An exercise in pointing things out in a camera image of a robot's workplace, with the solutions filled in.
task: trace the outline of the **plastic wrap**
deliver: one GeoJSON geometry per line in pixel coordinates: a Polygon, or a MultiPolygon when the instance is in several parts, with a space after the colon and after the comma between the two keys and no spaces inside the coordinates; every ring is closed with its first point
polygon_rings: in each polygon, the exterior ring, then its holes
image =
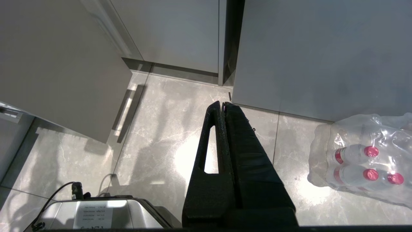
{"type": "Polygon", "coordinates": [[[412,114],[355,115],[315,130],[308,180],[412,207],[412,114]]]}

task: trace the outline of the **black cable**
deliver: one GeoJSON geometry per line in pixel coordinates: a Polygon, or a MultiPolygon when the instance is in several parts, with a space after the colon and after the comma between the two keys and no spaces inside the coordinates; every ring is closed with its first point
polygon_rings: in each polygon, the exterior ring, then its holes
{"type": "Polygon", "coordinates": [[[37,217],[36,217],[36,218],[32,221],[32,223],[30,224],[30,225],[31,225],[31,229],[32,229],[34,232],[35,232],[35,231],[38,231],[38,230],[40,230],[40,229],[42,229],[42,228],[45,227],[45,225],[46,225],[45,223],[38,223],[37,225],[34,225],[34,224],[37,222],[37,220],[39,220],[40,216],[41,216],[42,213],[45,211],[47,205],[48,205],[49,202],[53,199],[53,197],[54,197],[62,188],[66,187],[67,185],[72,185],[72,184],[74,184],[74,183],[75,183],[75,182],[69,182],[69,183],[67,183],[67,184],[64,184],[62,187],[60,187],[58,190],[56,190],[56,191],[53,193],[53,195],[47,200],[47,202],[46,202],[46,204],[44,204],[42,210],[40,210],[39,215],[37,215],[37,217]]]}

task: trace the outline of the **water bottle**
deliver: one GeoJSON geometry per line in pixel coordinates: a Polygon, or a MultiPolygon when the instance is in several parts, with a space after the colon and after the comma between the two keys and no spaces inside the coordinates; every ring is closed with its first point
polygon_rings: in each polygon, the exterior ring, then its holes
{"type": "Polygon", "coordinates": [[[401,185],[404,182],[402,174],[391,171],[377,170],[379,178],[377,181],[368,183],[365,186],[360,187],[363,191],[380,191],[390,189],[393,186],[401,185]]]}
{"type": "Polygon", "coordinates": [[[327,173],[326,180],[337,187],[366,186],[379,178],[375,169],[359,165],[339,166],[327,173]]]}
{"type": "Polygon", "coordinates": [[[334,153],[337,164],[363,164],[379,154],[378,148],[361,144],[339,148],[334,153]]]}

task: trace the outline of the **red bottle cap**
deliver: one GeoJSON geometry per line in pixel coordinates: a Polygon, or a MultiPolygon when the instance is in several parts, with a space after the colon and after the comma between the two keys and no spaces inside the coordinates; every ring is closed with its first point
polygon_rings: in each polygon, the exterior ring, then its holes
{"type": "Polygon", "coordinates": [[[394,185],[403,184],[403,176],[400,173],[388,174],[388,181],[394,185]]]}
{"type": "Polygon", "coordinates": [[[377,180],[379,174],[375,169],[366,169],[365,171],[363,171],[363,177],[367,180],[377,180]]]}
{"type": "Polygon", "coordinates": [[[379,154],[378,148],[373,147],[373,146],[365,147],[363,152],[365,153],[366,156],[369,156],[369,157],[377,157],[379,154]]]}

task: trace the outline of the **marble floor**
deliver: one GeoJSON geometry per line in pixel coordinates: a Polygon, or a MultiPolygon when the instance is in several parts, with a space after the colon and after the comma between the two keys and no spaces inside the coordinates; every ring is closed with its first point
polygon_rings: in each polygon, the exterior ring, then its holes
{"type": "MultiPolygon", "coordinates": [[[[144,91],[121,143],[117,143],[121,126],[103,144],[35,120],[0,184],[0,231],[23,231],[47,198],[70,181],[82,182],[83,190],[92,196],[130,194],[147,199],[180,220],[206,108],[217,100],[229,101],[232,89],[203,84],[196,78],[187,81],[180,78],[186,76],[181,73],[168,76],[163,69],[152,73],[136,69],[129,89],[144,85],[144,91]]],[[[316,128],[327,122],[242,109],[283,180],[300,225],[412,223],[412,210],[406,207],[308,182],[310,145],[316,128]]],[[[211,136],[208,173],[217,172],[215,143],[211,136]]],[[[70,196],[67,187],[54,199],[70,196]]]]}

